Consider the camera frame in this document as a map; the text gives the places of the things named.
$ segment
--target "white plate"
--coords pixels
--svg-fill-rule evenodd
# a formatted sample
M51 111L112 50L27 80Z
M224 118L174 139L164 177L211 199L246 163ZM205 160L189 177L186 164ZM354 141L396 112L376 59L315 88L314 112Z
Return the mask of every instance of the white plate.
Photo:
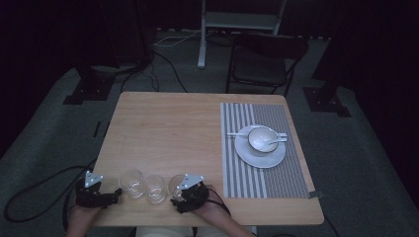
M248 134L250 130L252 130L252 126L245 126L238 133ZM234 145L235 150L240 158L243 159L247 164L257 168L274 167L280 164L286 155L286 146L283 142L279 142L278 148L270 153L263 153L253 149L247 140L247 136L236 135Z

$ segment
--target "floor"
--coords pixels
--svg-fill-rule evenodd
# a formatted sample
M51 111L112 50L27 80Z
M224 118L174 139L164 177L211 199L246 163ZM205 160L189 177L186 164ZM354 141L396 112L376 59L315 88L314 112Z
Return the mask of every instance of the floor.
M158 37L191 34L166 32L159 33ZM0 160L1 210L18 191L67 167L87 165L97 158L106 135L106 124L112 118L121 91L224 93L229 39L209 36L204 69L197 67L199 41L196 38L179 41L181 39L165 40L154 47L173 67L155 54L152 64L143 72L118 76L106 101L63 105L77 86L79 76L73 69L62 75ZM320 203L330 222L315 226L258 226L258 236L282 233L298 237L336 236L333 228L340 236L419 236L418 209L398 180L354 94L345 88L337 91L351 115L349 118L309 109L302 88L323 85L311 76L327 41L311 39L309 45L308 54L296 69L287 100L314 185L325 194ZM263 88L236 85L232 88L232 93L268 92L269 89ZM78 172L77 169L65 172L14 199L8 209L14 219L37 215L56 199L57 202L31 221L11 223L1 218L0 236L64 236L63 197L59 194ZM128 236L131 230L131 227L94 227L88 236Z

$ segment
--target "striped placemat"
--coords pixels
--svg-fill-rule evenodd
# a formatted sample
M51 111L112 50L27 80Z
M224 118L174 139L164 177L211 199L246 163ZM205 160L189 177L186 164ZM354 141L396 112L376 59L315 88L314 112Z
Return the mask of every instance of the striped placemat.
M226 198L308 198L284 107L221 103L222 167ZM241 128L261 124L288 135L286 155L277 166L260 169L248 165L235 152L234 136Z

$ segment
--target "bowl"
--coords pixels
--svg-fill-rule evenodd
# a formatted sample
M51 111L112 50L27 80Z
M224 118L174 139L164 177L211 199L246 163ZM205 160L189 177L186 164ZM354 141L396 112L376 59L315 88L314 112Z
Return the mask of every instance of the bowl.
M266 145L267 141L277 139L277 133L268 127L255 127L248 135L250 145L260 152L272 152L278 147L278 142Z

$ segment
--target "transparent cup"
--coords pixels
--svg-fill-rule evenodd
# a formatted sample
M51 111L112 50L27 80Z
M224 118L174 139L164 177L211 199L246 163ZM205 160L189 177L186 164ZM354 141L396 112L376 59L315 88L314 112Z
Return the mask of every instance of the transparent cup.
M145 177L144 185L146 198L153 204L157 204L166 199L167 191L163 177L153 174Z
M141 172L136 169L123 172L120 176L120 187L132 198L140 198L145 191Z
M172 199L181 201L182 198L182 190L180 190L178 187L182 183L182 181L185 179L185 175L176 175L170 179L169 182L169 194L172 196Z

